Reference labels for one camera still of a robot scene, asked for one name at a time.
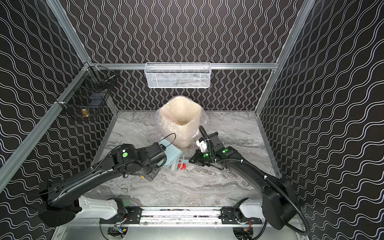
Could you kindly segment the red paper scrap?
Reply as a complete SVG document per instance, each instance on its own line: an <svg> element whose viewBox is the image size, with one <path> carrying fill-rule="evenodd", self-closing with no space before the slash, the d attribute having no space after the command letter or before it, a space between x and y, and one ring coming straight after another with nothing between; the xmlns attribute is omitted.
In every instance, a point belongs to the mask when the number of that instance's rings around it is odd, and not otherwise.
<svg viewBox="0 0 384 240"><path fill-rule="evenodd" d="M179 160L178 163L177 163L177 165L176 165L176 170L184 170L184 169L186 169L186 168L187 168L187 165L186 165L186 164L183 164L183 165L182 165L182 161Z"/></svg>

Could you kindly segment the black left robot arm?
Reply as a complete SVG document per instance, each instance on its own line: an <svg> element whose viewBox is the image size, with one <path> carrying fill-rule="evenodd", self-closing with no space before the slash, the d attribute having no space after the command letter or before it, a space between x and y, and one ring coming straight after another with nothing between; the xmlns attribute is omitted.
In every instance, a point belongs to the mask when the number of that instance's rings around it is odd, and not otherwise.
<svg viewBox="0 0 384 240"><path fill-rule="evenodd" d="M84 193L109 180L133 175L152 181L167 161L166 149L159 143L139 149L132 144L122 144L70 178L44 181L39 187L38 195L43 202L38 217L47 226L58 227L72 221L82 211L79 199Z"/></svg>

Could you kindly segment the aluminium corner frame post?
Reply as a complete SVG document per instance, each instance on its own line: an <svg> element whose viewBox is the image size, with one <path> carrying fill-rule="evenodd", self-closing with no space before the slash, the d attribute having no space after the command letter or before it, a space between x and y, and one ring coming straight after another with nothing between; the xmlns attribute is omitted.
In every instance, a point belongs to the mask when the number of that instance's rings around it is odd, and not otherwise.
<svg viewBox="0 0 384 240"><path fill-rule="evenodd" d="M92 60L84 45L82 44L78 34L76 33L75 28L73 27L71 21L69 20L65 9L62 7L60 1L57 0L47 0L47 4L50 7L51 11L55 15L59 25L64 30L65 34L71 45L73 46L77 56L82 61L82 63L91 63Z"/></svg>

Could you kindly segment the aluminium right frame post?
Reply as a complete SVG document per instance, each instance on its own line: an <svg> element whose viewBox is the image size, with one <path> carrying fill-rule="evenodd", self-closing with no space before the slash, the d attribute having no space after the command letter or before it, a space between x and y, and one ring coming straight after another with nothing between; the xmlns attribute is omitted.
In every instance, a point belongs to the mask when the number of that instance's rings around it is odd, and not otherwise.
<svg viewBox="0 0 384 240"><path fill-rule="evenodd" d="M271 76L266 84L266 87L260 97L259 103L256 107L256 115L259 116L268 100L269 95L271 94L275 83L277 82L278 76L283 70L285 63L287 62L291 50L293 49L300 32L302 31L307 17L309 16L311 10L313 9L316 1L307 0L303 2L303 5L298 12L297 18L293 24L293 27L288 35L288 38L284 44L284 47L281 51L281 54L277 60L277 68L273 70Z"/></svg>

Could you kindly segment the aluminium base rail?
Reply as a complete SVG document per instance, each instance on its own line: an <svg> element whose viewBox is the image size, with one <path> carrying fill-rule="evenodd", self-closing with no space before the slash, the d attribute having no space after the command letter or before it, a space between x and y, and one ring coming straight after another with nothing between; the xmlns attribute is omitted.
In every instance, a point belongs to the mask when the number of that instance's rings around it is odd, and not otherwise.
<svg viewBox="0 0 384 240"><path fill-rule="evenodd" d="M96 214L81 214L67 223L67 226L118 225L140 227L235 227L259 225L268 222L275 229L282 229L294 218L296 211L267 210L258 202L247 200L234 207L128 207L121 217L108 220Z"/></svg>

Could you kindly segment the aluminium rear frame bar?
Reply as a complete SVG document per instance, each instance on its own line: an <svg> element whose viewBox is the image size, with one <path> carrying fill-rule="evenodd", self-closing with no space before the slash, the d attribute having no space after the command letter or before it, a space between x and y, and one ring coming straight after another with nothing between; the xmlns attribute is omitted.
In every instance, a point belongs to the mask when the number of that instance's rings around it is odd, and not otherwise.
<svg viewBox="0 0 384 240"><path fill-rule="evenodd" d="M92 64L92 66L110 70L144 70L145 64ZM199 67L204 63L154 63L155 67L170 67L182 65L186 67ZM277 63L210 63L212 70L276 70Z"/></svg>

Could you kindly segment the aluminium frame bar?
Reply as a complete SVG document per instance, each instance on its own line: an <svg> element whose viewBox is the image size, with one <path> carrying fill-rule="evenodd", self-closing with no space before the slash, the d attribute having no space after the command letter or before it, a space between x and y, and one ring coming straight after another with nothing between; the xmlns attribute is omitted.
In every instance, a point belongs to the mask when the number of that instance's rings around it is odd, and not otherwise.
<svg viewBox="0 0 384 240"><path fill-rule="evenodd" d="M66 102L73 95L73 91L84 81L83 76L88 73L89 68L90 65L88 63L83 65L71 83L64 89L45 115L39 120L36 126L3 164L1 167L1 191L3 191L8 185L18 169L22 166L27 157L31 154L32 150L61 113L64 102Z"/></svg>
<svg viewBox="0 0 384 240"><path fill-rule="evenodd" d="M92 64L92 66L110 70L144 70L145 64ZM204 63L154 63L155 67L170 67L182 65L186 67L199 67ZM212 70L276 70L277 63L210 63Z"/></svg>

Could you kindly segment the light teal plastic dustpan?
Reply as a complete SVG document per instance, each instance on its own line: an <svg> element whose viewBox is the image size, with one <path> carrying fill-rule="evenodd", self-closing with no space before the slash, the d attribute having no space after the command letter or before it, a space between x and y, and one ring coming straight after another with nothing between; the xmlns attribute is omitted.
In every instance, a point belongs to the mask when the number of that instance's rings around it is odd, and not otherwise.
<svg viewBox="0 0 384 240"><path fill-rule="evenodd" d="M163 167L178 171L176 170L176 165L179 160L184 160L183 152L166 139L159 141L159 144L166 147L165 153L167 156L167 161Z"/></svg>

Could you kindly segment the aluminium left frame bar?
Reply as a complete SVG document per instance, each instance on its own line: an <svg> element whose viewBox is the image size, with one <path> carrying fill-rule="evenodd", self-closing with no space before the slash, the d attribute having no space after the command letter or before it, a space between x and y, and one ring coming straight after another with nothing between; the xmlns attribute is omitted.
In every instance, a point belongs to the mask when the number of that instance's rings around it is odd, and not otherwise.
<svg viewBox="0 0 384 240"><path fill-rule="evenodd" d="M90 65L88 63L83 65L71 83L64 89L45 115L39 120L36 126L3 164L1 167L1 191L3 191L8 185L18 169L22 166L27 157L31 154L32 150L61 113L64 102L66 102L73 95L73 91L84 81L83 76L88 73L89 68Z"/></svg>

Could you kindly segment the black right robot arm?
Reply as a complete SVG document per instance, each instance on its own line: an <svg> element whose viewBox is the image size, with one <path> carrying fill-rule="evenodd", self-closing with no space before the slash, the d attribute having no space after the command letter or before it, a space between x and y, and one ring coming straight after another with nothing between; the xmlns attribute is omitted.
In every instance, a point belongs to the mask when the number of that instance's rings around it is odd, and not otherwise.
<svg viewBox="0 0 384 240"><path fill-rule="evenodd" d="M295 215L302 217L303 213L300 211L297 196L288 179L267 174L247 161L233 147L225 147L217 132L210 135L202 133L198 142L207 149L196 150L189 159L191 164L215 168L221 166L222 169L235 172L261 194L262 214L272 227L277 230L288 227L302 235L305 233L290 224L290 220Z"/></svg>

